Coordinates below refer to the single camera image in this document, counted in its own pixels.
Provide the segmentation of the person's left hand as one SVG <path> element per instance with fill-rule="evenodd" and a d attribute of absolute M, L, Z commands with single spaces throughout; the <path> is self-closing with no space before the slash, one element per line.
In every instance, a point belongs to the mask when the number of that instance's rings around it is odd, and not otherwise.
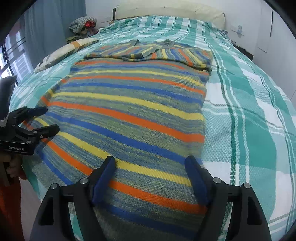
<path fill-rule="evenodd" d="M 23 157 L 21 155 L 9 155 L 1 153 L 1 179 L 9 175 L 11 178 L 23 178 L 24 171 L 22 168 Z"/>

